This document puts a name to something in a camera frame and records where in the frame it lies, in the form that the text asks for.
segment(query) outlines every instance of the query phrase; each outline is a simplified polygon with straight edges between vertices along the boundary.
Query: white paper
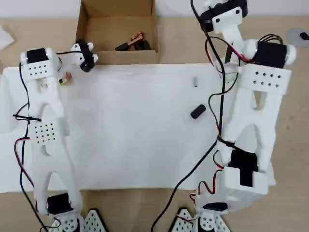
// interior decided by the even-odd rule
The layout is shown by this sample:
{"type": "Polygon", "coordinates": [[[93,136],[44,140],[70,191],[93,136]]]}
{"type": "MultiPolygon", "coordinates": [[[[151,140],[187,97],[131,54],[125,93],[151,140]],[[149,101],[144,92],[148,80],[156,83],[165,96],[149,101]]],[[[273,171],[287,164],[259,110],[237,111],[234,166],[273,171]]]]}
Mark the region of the white paper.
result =
{"type": "Polygon", "coordinates": [[[13,42],[14,39],[12,38],[12,36],[8,32],[6,32],[0,25],[0,50],[5,49],[13,42]]]}

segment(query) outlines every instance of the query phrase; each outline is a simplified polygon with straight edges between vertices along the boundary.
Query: open cardboard box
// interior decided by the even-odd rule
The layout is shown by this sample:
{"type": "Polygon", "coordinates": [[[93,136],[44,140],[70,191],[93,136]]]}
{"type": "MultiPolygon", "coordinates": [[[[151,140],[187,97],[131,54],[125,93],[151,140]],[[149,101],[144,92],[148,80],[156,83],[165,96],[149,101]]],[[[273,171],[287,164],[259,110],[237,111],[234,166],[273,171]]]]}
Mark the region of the open cardboard box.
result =
{"type": "Polygon", "coordinates": [[[154,5],[154,0],[82,0],[76,39],[93,42],[100,65],[156,64],[158,41],[154,5]],[[151,51],[115,51],[138,31],[145,33],[151,51]]]}

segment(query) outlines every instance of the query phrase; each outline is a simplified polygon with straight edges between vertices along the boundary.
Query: wooden table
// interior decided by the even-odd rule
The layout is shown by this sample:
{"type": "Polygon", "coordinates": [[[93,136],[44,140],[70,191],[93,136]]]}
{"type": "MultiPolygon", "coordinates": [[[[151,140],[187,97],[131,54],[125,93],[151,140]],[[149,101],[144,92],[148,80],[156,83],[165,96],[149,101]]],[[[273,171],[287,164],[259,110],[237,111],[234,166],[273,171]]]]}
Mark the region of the wooden table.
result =
{"type": "MultiPolygon", "coordinates": [[[[241,30],[244,38],[260,38],[268,32],[285,38],[293,27],[309,30],[309,17],[247,17],[241,30]]],[[[2,66],[17,66],[19,54],[29,48],[70,49],[75,38],[75,19],[0,20],[16,42],[0,52],[2,66]]],[[[204,63],[205,38],[192,18],[160,18],[158,21],[160,63],[204,63]]],[[[309,218],[309,49],[299,50],[291,67],[294,75],[285,97],[277,125],[273,166],[277,186],[252,207],[225,217],[234,232],[307,231],[309,218]]],[[[158,224],[167,232],[178,207],[189,206],[190,191],[178,191],[158,224]]],[[[83,191],[84,214],[99,208],[110,232],[149,231],[164,208],[170,189],[83,191]]],[[[39,224],[20,193],[0,194],[0,230],[36,231],[39,224]]]]}

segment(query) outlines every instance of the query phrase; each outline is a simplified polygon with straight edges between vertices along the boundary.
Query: white styrofoam sheet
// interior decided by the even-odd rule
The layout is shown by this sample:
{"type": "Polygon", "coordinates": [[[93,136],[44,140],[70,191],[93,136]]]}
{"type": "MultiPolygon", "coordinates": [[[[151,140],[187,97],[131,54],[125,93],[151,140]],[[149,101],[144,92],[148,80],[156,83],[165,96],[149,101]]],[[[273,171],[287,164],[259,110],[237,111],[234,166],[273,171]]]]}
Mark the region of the white styrofoam sheet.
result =
{"type": "MultiPolygon", "coordinates": [[[[5,113],[13,114],[27,102],[26,94],[18,68],[7,68],[3,74],[14,102],[14,112],[5,113]]],[[[216,139],[207,101],[210,94],[220,92],[222,82],[210,65],[103,66],[87,74],[74,71],[73,78],[61,94],[70,125],[68,150],[82,189],[173,188],[216,139]],[[194,77],[198,77],[198,88],[194,77]],[[207,110],[193,120],[190,113],[199,104],[207,110]]],[[[225,115],[231,94],[226,95],[225,115]]],[[[213,98],[212,105],[218,112],[219,98],[213,98]]],[[[25,128],[21,122],[13,132],[0,136],[0,175],[5,177],[0,192],[20,191],[13,144],[24,136],[25,128]]],[[[254,151],[252,131],[240,141],[254,151]]],[[[31,175],[30,143],[25,154],[25,168],[31,175]]],[[[200,180],[212,180],[216,170],[212,154],[182,189],[195,189],[200,180]]],[[[52,176],[50,189],[63,188],[52,176]]]]}

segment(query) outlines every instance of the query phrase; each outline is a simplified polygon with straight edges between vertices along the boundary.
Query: black cylinder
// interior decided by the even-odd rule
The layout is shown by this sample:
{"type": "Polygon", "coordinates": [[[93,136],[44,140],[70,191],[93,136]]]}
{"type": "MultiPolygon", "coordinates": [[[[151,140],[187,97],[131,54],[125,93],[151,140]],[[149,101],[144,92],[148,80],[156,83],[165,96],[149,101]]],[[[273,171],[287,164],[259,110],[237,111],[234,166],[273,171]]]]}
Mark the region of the black cylinder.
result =
{"type": "Polygon", "coordinates": [[[198,117],[200,117],[202,115],[202,113],[204,113],[206,111],[206,107],[204,105],[199,105],[192,113],[191,113],[191,117],[193,119],[197,119],[198,117]]]}

